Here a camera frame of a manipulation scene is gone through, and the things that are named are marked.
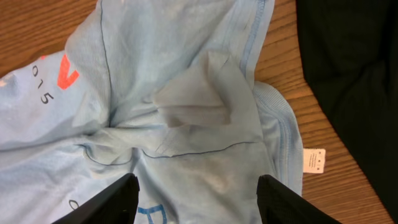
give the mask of wooden table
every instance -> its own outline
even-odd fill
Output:
[[[62,50],[95,3],[0,0],[0,77]],[[304,175],[303,197],[342,223],[392,223],[303,79],[294,0],[276,0],[256,79],[271,84],[287,99],[304,147],[326,149],[325,173]]]

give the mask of stitched seam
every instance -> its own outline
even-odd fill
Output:
[[[237,143],[234,143],[234,144],[232,144],[230,146],[225,147],[224,149],[219,149],[219,150],[214,150],[214,151],[206,151],[206,152],[188,152],[188,153],[178,154],[178,155],[173,155],[173,156],[158,156],[158,157],[154,157],[154,156],[148,155],[145,152],[145,150],[142,150],[142,152],[144,153],[145,156],[153,158],[153,159],[170,159],[170,158],[189,156],[189,155],[202,155],[202,154],[209,154],[209,153],[214,153],[214,152],[221,152],[221,151],[225,151],[225,150],[229,149],[230,147],[236,146],[238,144],[253,144],[253,143],[262,143],[262,142],[257,142],[257,141],[237,142]]]
[[[104,32],[102,29],[102,17],[103,17],[103,8],[102,8],[102,2],[101,0],[101,18],[99,21],[99,26],[101,27],[101,39],[102,39],[102,44],[104,46],[104,52],[105,52],[105,62],[106,62],[106,68],[108,69],[108,78],[109,78],[109,112],[112,110],[112,79],[111,79],[111,71],[109,69],[109,64],[108,64],[108,57],[106,56],[106,48],[105,48],[105,40],[104,40]],[[109,123],[108,126],[111,126],[111,118],[109,117]]]
[[[253,48],[254,41],[257,37],[257,32],[260,27],[261,17],[264,13],[265,5],[266,5],[266,0],[257,0],[256,15],[254,16],[254,21],[251,25],[249,37],[244,46],[243,57],[239,66],[241,71],[243,72],[244,77],[246,77],[246,69],[248,66],[249,56]]]
[[[103,163],[100,163],[100,162],[96,161],[95,159],[93,159],[93,158],[90,156],[90,154],[88,153],[89,146],[85,146],[84,144],[80,144],[80,145],[78,145],[78,146],[84,148],[84,152],[85,152],[87,158],[89,158],[91,161],[93,161],[93,162],[95,162],[95,163],[97,163],[97,164],[99,164],[99,165],[102,165],[102,166],[121,166],[121,165],[125,165],[125,164],[130,163],[130,162],[132,161],[132,158],[134,157],[134,156],[133,156],[134,154],[131,154],[131,157],[130,157],[130,159],[129,159],[127,162],[122,162],[122,163],[120,163],[120,164],[103,164]]]

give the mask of black fabric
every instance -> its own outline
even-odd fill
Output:
[[[138,192],[137,177],[126,174],[53,224],[133,224]]]
[[[398,1],[297,0],[304,77],[398,222]]]
[[[263,224],[339,223],[270,175],[259,178],[257,204]]]

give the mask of wrinkled fabric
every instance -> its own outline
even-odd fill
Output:
[[[260,223],[264,174],[301,194],[294,114],[253,81],[273,6],[99,1],[1,79],[0,222],[54,222],[130,172],[135,223]]]

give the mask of white tag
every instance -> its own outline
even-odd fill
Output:
[[[303,172],[310,174],[322,174],[325,167],[324,149],[304,149]]]

